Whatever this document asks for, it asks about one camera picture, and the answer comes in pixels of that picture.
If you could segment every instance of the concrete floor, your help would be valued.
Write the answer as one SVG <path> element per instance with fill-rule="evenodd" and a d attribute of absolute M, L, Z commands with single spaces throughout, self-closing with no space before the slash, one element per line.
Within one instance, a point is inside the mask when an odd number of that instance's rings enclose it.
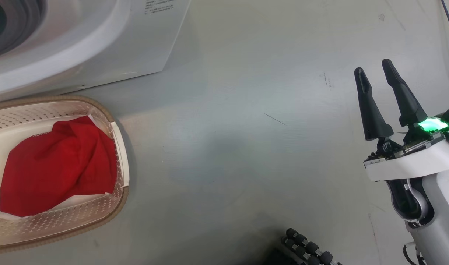
<path fill-rule="evenodd" d="M 0 264 L 258 264 L 288 227 L 346 265 L 404 264 L 412 238 L 362 164 L 353 71 L 395 131 L 384 58 L 429 115 L 447 110 L 444 16 L 440 0 L 193 0 L 164 71 L 76 92 L 122 127 L 123 211 Z"/>

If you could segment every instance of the beige plastic basket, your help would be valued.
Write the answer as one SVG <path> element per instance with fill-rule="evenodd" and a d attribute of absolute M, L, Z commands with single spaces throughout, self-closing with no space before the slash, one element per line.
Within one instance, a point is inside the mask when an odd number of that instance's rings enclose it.
<path fill-rule="evenodd" d="M 120 130 L 98 102 L 81 96 L 54 96 L 0 103 L 0 183 L 9 151 L 23 139 L 51 131 L 56 121 L 91 114 L 115 141 L 118 177 L 113 194 L 71 200 L 61 207 L 16 221 L 0 219 L 0 253 L 52 243 L 113 219 L 128 198 L 129 168 Z"/>

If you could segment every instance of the red cloth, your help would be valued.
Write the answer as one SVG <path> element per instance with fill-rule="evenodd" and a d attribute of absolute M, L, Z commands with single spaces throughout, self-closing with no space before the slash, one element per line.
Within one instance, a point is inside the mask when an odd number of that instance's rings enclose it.
<path fill-rule="evenodd" d="M 56 122 L 10 151 L 0 211 L 24 217 L 73 195 L 113 193 L 116 176 L 115 144 L 88 116 Z"/>

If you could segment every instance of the white washing machine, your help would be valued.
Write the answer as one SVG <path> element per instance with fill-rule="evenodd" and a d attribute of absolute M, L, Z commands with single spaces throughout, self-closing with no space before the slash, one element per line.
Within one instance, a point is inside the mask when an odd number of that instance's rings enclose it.
<path fill-rule="evenodd" d="M 161 71 L 190 0 L 0 0 L 0 101 Z"/>

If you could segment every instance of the basket rim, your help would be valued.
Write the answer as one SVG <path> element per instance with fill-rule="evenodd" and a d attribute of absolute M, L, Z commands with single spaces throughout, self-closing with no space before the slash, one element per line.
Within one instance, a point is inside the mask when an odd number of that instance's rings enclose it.
<path fill-rule="evenodd" d="M 113 115 L 111 115 L 111 113 L 105 107 L 103 107 L 103 105 L 101 105 L 97 101 L 90 99 L 88 97 L 77 96 L 77 95 L 47 96 L 47 97 L 35 97 L 35 98 L 3 101 L 3 102 L 0 102 L 0 110 L 8 109 L 10 107 L 20 107 L 20 106 L 26 106 L 26 105 L 32 105 L 32 104 L 38 104 L 38 103 L 49 103 L 49 102 L 59 102 L 59 101 L 81 101 L 81 102 L 91 104 L 94 107 L 96 107 L 97 109 L 99 109 L 105 115 L 108 122 L 110 122 L 110 123 L 115 122 Z M 66 239 L 66 238 L 70 238 L 70 237 L 79 235 L 81 233 L 85 233 L 87 231 L 93 230 L 95 228 L 98 228 L 98 227 L 108 223 L 113 218 L 115 218 L 118 215 L 118 213 L 120 213 L 120 211 L 123 209 L 123 207 L 126 203 L 126 200 L 128 198 L 128 194 L 129 194 L 129 187 L 125 186 L 122 189 L 123 189 L 123 192 L 122 192 L 120 201 L 116 205 L 115 209 L 113 211 L 111 211 L 108 215 L 106 215 L 105 217 L 98 219 L 96 221 L 93 221 L 91 223 L 88 223 L 86 225 L 80 226 L 78 228 L 63 231 L 63 232 L 45 236 L 42 238 L 26 240 L 26 241 L 19 242 L 19 243 L 0 245 L 0 254 L 18 251 L 18 250 L 25 250 L 26 248 L 34 248 L 34 247 L 38 247 L 41 245 L 54 243 L 54 242 L 57 242 L 57 241 L 60 241 L 60 240 Z"/>
<path fill-rule="evenodd" d="M 36 97 L 36 98 L 26 98 L 26 99 L 15 99 L 9 101 L 0 102 L 0 110 L 8 109 L 10 107 L 20 107 L 38 103 L 50 103 L 50 102 L 59 102 L 59 101 L 81 101 L 88 104 L 93 105 L 97 109 L 99 109 L 106 116 L 108 122 L 114 122 L 115 119 L 113 115 L 98 101 L 95 101 L 88 97 L 77 96 L 77 95 L 60 95 L 60 96 L 47 96 L 47 97 Z"/>

